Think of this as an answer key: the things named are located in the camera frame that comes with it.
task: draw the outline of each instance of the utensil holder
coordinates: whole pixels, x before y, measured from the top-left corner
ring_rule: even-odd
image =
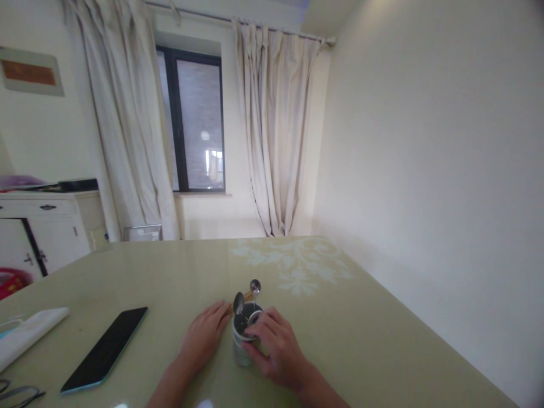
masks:
[[[232,352],[234,354],[234,360],[242,367],[251,367],[253,364],[247,350],[242,348],[242,344],[244,342],[252,342],[255,347],[259,347],[261,342],[258,337],[247,337],[243,334],[244,330],[247,328],[247,322],[249,321],[250,316],[255,311],[262,312],[262,307],[258,303],[245,303],[242,312],[235,315],[232,319]]]

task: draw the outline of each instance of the window sill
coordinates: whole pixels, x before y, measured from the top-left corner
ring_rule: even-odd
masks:
[[[232,197],[232,194],[229,193],[180,193],[174,192],[174,198],[189,198],[189,197],[206,197],[206,198],[225,198]]]

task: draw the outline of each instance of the black window frame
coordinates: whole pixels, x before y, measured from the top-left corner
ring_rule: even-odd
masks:
[[[166,65],[166,77],[168,81],[168,97],[170,99],[170,115],[172,116],[172,132],[174,138],[174,151],[176,154],[176,168],[178,188],[180,193],[224,193],[227,187],[225,174],[225,131],[223,125],[223,71],[221,57],[198,54],[189,51],[178,50],[157,45],[157,51],[164,53]],[[187,158],[185,156],[185,139],[183,135],[183,120],[181,113],[180,81],[177,72],[177,61],[196,62],[205,65],[219,67],[219,98],[221,106],[221,143],[223,145],[223,188],[189,188],[189,176],[187,172]]]

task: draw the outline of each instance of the table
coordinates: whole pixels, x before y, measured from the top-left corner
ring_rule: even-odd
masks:
[[[515,406],[401,302],[323,237],[115,243],[0,302],[0,321],[47,308],[71,314],[1,375],[47,391],[38,407],[144,407],[193,318],[261,281],[300,347],[353,407]],[[60,388],[117,315],[149,310],[104,384]],[[294,396],[233,360],[228,325],[185,405],[298,406]]]

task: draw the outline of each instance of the cabinet drawer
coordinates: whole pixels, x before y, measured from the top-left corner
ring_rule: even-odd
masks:
[[[67,200],[0,200],[0,217],[26,218],[36,215],[73,215],[76,204]]]

